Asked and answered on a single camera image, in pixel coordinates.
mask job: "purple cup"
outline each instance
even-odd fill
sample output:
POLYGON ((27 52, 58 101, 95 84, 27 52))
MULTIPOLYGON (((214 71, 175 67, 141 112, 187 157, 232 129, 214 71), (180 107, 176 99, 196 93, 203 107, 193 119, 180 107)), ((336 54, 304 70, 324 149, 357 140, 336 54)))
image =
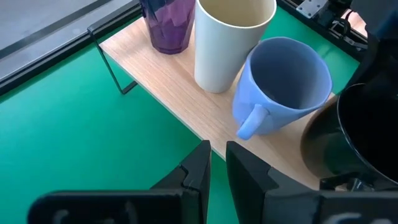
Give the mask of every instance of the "purple cup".
POLYGON ((249 54, 233 100, 236 133, 269 134, 323 106, 332 88, 326 63, 286 37, 260 42, 249 54))
POLYGON ((141 0, 141 6, 155 49, 177 54, 188 47, 195 0, 141 0))

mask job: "cup rim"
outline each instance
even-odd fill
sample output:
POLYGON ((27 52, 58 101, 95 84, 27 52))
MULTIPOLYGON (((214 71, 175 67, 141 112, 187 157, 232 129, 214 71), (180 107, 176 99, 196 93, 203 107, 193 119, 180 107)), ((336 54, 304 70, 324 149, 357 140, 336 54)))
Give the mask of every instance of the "cup rim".
POLYGON ((251 63, 251 56, 254 54, 254 51, 256 51, 256 49, 257 49, 257 48, 260 46, 260 44, 262 44, 263 42, 267 42, 267 41, 269 41, 269 40, 275 40, 275 39, 285 39, 285 40, 289 40, 289 41, 292 41, 292 42, 296 42, 296 43, 302 45, 303 47, 307 48, 309 51, 311 51, 311 53, 313 53, 313 54, 315 54, 315 55, 318 56, 318 59, 320 59, 320 63, 322 63, 322 65, 326 68, 326 71, 327 71, 327 73, 328 73, 328 80, 329 80, 328 91, 329 91, 329 95, 325 96, 325 98, 322 100, 322 102, 320 102, 320 103, 318 103, 318 104, 316 104, 316 105, 313 105, 312 107, 303 108, 303 109, 297 109, 297 108, 291 108, 291 107, 289 107, 289 106, 282 105, 282 104, 280 104, 280 103, 274 101, 273 99, 269 98, 269 97, 256 85, 257 90, 260 91, 261 94, 263 95, 263 97, 265 97, 267 100, 269 100, 269 101, 271 101, 271 102, 274 102, 274 103, 277 103, 279 106, 281 106, 281 107, 283 107, 283 108, 285 108, 285 109, 293 110, 293 111, 296 111, 296 112, 308 111, 308 110, 312 110, 312 109, 314 109, 314 108, 315 108, 315 109, 318 109, 318 108, 322 107, 322 106, 328 101, 329 96, 330 96, 330 94, 332 93, 332 89, 333 89, 333 80, 331 79, 329 67, 328 67, 328 65, 326 64, 326 62, 321 58, 320 55, 318 55, 318 53, 317 53, 314 49, 312 49, 312 48, 311 48, 310 46, 308 46, 307 44, 304 44, 303 42, 300 42, 300 41, 298 41, 298 40, 291 39, 291 38, 288 38, 288 37, 271 37, 271 38, 267 38, 267 39, 261 40, 261 41, 250 51, 250 53, 249 53, 249 55, 248 55, 248 57, 247 57, 247 59, 246 59, 246 61, 245 61, 245 66, 248 65, 248 67, 249 67, 249 69, 250 69, 250 72, 251 72, 251 65, 250 65, 250 63, 251 63))
POLYGON ((379 175, 381 175, 382 177, 386 178, 387 180, 390 180, 391 182, 398 184, 398 181, 388 177, 387 175, 383 174, 381 171, 379 171, 379 169, 377 169, 376 167, 374 167, 365 157, 362 156, 362 154, 358 151, 357 147, 355 146, 354 142, 351 140, 350 136, 347 133, 346 128, 343 126, 342 120, 341 120, 341 116, 340 116, 340 110, 339 107, 340 105, 340 99, 341 97, 344 95, 344 93, 346 92, 346 90, 356 87, 356 86, 365 86, 365 83, 357 83, 354 85, 349 86, 348 88, 344 89, 340 96, 338 96, 337 99, 337 104, 336 104, 336 110, 337 110, 337 119, 338 119, 338 123, 341 127, 341 132, 343 133, 344 138, 346 139, 347 143, 349 144, 350 148, 354 151, 354 153, 358 156, 358 158, 364 163, 364 165, 366 165, 366 167, 371 168, 373 172, 377 172, 379 175))
POLYGON ((225 23, 225 22, 223 22, 223 21, 220 21, 219 19, 215 18, 214 16, 212 16, 211 14, 209 14, 209 13, 205 10, 205 8, 200 4, 200 0, 196 0, 196 2, 197 2, 196 7, 199 6, 200 9, 201 9, 208 17, 210 17, 211 19, 213 19, 214 21, 216 21, 216 22, 218 22, 218 23, 220 23, 220 24, 223 24, 224 26, 228 26, 228 27, 231 27, 231 28, 238 28, 238 29, 253 29, 253 28, 257 28, 257 27, 261 27, 261 26, 266 25, 269 21, 271 21, 272 18, 274 18, 275 13, 276 13, 276 9, 277 9, 277 3, 276 3, 276 0, 271 0, 271 1, 274 3, 274 8, 273 8, 273 10, 272 10, 271 16, 270 16, 267 20, 265 20, 264 22, 262 22, 262 23, 260 23, 260 24, 257 24, 257 25, 254 25, 254 26, 234 26, 234 25, 231 25, 231 24, 227 24, 227 23, 225 23))

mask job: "metal stand leg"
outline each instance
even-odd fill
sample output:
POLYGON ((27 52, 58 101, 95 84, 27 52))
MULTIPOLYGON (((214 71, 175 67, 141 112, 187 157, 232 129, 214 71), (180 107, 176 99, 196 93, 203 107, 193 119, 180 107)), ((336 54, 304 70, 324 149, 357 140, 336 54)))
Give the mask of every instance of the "metal stand leg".
POLYGON ((113 73, 113 71, 112 71, 112 68, 111 68, 111 66, 109 65, 109 62, 107 61, 107 59, 106 59, 106 57, 105 57, 105 55, 104 55, 104 52, 102 51, 102 48, 100 47, 100 44, 98 43, 98 40, 97 40, 97 38, 95 37, 95 35, 94 35, 92 29, 89 27, 89 28, 87 28, 87 31, 88 31, 89 35, 91 36, 91 38, 93 39, 93 42, 94 42, 94 44, 95 44, 97 50, 99 51, 99 54, 101 55, 102 60, 104 61, 106 67, 108 68, 108 70, 109 70, 109 72, 110 72, 110 74, 111 74, 111 76, 112 76, 112 79, 113 79, 114 83, 116 84, 116 87, 118 88, 118 90, 119 90, 123 95, 125 95, 126 93, 128 93, 131 89, 133 89, 133 88, 137 85, 137 82, 136 82, 136 81, 133 81, 132 83, 128 84, 128 86, 126 86, 126 87, 123 88, 123 89, 120 87, 120 84, 119 84, 119 82, 118 82, 118 79, 114 76, 114 73, 113 73))

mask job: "green tabletop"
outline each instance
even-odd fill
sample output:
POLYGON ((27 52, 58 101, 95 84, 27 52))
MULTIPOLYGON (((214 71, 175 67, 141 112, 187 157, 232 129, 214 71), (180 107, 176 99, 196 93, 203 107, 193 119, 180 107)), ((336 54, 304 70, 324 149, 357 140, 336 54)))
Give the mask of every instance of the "green tabletop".
MULTIPOLYGON (((281 8, 264 35, 271 36, 313 47, 334 92, 358 66, 281 8)), ((53 190, 148 189, 199 142, 141 87, 120 95, 90 45, 0 98, 0 223, 25 223, 29 205, 53 190)), ((238 223, 226 164, 212 156, 208 223, 238 223)))

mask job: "wooden board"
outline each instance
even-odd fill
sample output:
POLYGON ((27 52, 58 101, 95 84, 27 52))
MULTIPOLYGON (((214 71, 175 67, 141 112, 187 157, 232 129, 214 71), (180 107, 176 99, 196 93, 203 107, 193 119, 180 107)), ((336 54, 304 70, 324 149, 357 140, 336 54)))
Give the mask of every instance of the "wooden board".
POLYGON ((135 81, 151 93, 199 138, 209 139, 213 150, 225 159, 226 142, 234 140, 291 178, 313 188, 318 179, 305 167, 300 155, 300 137, 311 115, 267 136, 240 140, 231 105, 236 88, 212 94, 193 78, 195 43, 192 33, 187 50, 177 55, 159 53, 151 46, 141 18, 101 44, 135 81))

